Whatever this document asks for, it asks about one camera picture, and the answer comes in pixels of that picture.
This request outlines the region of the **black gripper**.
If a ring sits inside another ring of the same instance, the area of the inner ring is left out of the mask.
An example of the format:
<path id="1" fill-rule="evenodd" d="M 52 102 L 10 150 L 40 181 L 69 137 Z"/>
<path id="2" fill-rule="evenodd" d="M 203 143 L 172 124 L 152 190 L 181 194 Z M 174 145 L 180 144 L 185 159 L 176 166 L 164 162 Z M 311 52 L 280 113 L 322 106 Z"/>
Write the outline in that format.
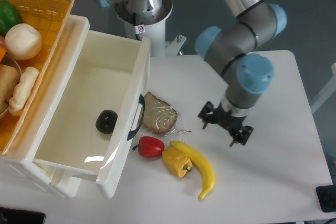
<path id="1" fill-rule="evenodd" d="M 235 116 L 232 110 L 225 111 L 221 105 L 214 108 L 210 101 L 207 101 L 198 114 L 198 118 L 202 120 L 205 129 L 208 124 L 218 124 L 222 128 L 229 131 L 232 142 L 234 144 L 245 146 L 254 128 L 248 125 L 243 126 L 243 122 L 247 116 Z"/>

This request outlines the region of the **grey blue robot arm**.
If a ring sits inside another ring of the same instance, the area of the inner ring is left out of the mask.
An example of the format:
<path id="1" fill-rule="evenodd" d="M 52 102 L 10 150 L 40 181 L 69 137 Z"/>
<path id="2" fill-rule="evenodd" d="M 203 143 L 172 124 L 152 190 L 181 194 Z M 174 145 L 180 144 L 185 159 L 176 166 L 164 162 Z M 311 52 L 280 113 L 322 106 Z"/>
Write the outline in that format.
<path id="1" fill-rule="evenodd" d="M 128 38 L 148 38 L 153 56 L 163 57 L 172 50 L 165 39 L 172 0 L 96 1 L 101 7 L 114 7 Z M 207 102 L 198 116 L 206 125 L 217 124 L 227 130 L 233 143 L 245 145 L 253 128 L 244 125 L 244 119 L 274 76 L 271 62 L 255 49 L 284 30 L 287 16 L 280 6 L 264 0 L 225 1 L 236 17 L 236 25 L 227 32 L 216 26 L 206 28 L 197 37 L 195 50 L 228 87 L 218 106 Z"/>

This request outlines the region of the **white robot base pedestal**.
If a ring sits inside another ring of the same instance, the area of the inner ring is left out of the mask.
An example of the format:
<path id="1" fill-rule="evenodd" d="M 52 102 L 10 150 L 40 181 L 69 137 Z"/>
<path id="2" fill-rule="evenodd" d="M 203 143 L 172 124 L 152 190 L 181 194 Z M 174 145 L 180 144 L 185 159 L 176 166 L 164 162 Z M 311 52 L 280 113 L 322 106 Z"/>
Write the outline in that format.
<path id="1" fill-rule="evenodd" d="M 126 37 L 151 41 L 151 56 L 181 56 L 186 37 L 177 35 L 166 40 L 166 20 L 173 10 L 172 0 L 121 0 L 114 9 L 123 21 Z"/>

